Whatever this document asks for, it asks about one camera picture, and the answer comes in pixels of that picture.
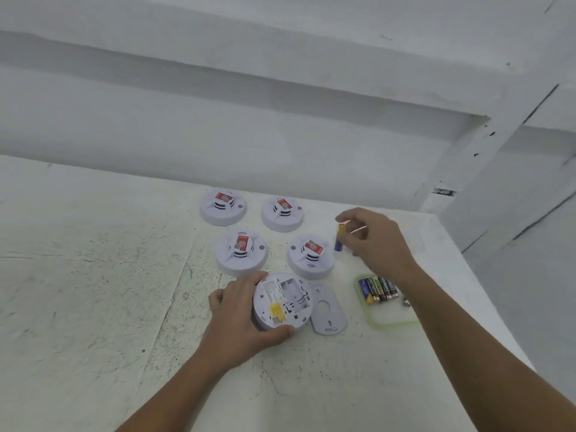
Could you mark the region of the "person's right forearm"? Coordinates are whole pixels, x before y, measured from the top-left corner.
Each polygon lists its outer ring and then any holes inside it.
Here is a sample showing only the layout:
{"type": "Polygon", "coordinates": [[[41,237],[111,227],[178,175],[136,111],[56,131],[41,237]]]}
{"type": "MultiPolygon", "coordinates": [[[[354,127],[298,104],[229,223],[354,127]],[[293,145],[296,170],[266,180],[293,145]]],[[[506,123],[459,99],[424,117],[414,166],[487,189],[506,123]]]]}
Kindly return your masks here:
{"type": "Polygon", "coordinates": [[[576,432],[576,406],[418,265],[389,278],[408,298],[478,432],[576,432]]]}

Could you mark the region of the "white detector battery cover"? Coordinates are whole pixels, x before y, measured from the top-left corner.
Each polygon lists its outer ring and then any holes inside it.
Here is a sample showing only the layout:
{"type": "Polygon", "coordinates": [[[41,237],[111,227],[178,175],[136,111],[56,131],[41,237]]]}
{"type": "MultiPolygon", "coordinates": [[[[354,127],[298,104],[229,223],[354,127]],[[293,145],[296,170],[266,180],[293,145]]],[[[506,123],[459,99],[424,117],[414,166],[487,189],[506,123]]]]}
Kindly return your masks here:
{"type": "Polygon", "coordinates": [[[313,282],[310,286],[313,310],[310,321],[318,335],[341,334],[348,326],[344,310],[332,287],[326,283],[313,282]]]}

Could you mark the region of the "white smoke detector red label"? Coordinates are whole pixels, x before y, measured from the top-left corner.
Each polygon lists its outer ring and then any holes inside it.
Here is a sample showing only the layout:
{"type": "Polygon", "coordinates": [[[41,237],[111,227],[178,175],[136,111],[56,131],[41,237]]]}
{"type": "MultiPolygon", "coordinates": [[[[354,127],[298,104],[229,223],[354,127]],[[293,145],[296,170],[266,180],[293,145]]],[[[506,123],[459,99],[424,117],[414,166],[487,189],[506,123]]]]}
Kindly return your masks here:
{"type": "Polygon", "coordinates": [[[220,237],[214,247],[218,268],[232,277],[240,277],[263,268],[269,255],[263,237],[251,229],[234,229],[220,237]]]}
{"type": "Polygon", "coordinates": [[[304,222],[304,210],[294,197],[270,196],[263,202],[261,219],[273,231],[293,232],[304,222]]]}
{"type": "Polygon", "coordinates": [[[247,211],[243,195],[231,189],[213,188],[200,199],[200,215],[215,226],[230,226],[239,222],[247,211]]]}
{"type": "Polygon", "coordinates": [[[299,277],[309,281],[326,278],[334,268],[334,248],[330,241],[311,232],[289,242],[287,263],[299,277]]]}

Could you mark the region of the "clear green plastic tray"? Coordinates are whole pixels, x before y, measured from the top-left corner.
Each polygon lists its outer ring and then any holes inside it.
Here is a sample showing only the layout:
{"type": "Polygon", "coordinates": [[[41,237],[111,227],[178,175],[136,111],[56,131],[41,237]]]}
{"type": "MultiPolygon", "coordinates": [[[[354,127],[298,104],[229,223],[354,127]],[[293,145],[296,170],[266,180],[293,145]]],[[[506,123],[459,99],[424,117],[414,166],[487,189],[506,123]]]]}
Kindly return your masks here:
{"type": "Polygon", "coordinates": [[[392,298],[385,302],[381,301],[379,303],[374,303],[373,305],[365,303],[358,281],[361,278],[375,278],[376,276],[377,275],[374,274],[362,274],[356,276],[352,282],[352,286],[361,305],[366,323],[378,331],[401,326],[419,325],[420,322],[413,308],[403,306],[403,298],[406,296],[395,284],[394,285],[397,287],[399,293],[398,298],[392,298]]]}

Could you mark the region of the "person's left hand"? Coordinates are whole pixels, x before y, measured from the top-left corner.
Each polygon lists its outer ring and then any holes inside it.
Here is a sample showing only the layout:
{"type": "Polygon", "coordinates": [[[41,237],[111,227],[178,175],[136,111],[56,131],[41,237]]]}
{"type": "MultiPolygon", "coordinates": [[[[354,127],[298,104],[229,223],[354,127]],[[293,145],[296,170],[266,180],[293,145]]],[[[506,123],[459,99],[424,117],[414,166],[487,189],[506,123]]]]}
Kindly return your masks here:
{"type": "Polygon", "coordinates": [[[259,330],[252,322],[252,300],[256,284],[267,276],[266,271],[243,275],[228,283],[226,289],[210,294],[211,320],[200,347],[214,346],[219,350],[246,348],[254,352],[254,356],[263,351],[256,348],[259,330]]]}

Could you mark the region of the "person's right hand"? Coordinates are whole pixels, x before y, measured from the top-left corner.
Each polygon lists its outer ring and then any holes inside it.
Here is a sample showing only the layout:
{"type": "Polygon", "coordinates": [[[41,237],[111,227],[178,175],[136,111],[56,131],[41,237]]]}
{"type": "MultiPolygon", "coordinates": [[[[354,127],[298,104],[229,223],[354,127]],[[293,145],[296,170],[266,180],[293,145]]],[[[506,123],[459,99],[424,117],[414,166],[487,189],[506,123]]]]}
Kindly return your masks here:
{"type": "Polygon", "coordinates": [[[346,232],[340,235],[340,240],[376,275],[398,286],[424,277],[424,271],[414,259],[395,221],[384,214],[360,207],[340,213],[335,220],[339,224],[368,226],[366,240],[347,242],[346,232]]]}

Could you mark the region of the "person's left forearm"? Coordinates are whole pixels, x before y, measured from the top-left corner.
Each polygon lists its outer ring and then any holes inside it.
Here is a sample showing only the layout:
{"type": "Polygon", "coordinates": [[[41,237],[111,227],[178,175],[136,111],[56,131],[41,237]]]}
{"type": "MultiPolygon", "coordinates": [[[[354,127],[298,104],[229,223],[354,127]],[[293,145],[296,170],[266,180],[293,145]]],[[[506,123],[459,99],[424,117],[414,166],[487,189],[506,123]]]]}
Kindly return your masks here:
{"type": "Polygon", "coordinates": [[[183,432],[209,390],[229,370],[246,362],[246,349],[197,349],[180,370],[115,432],[183,432]]]}

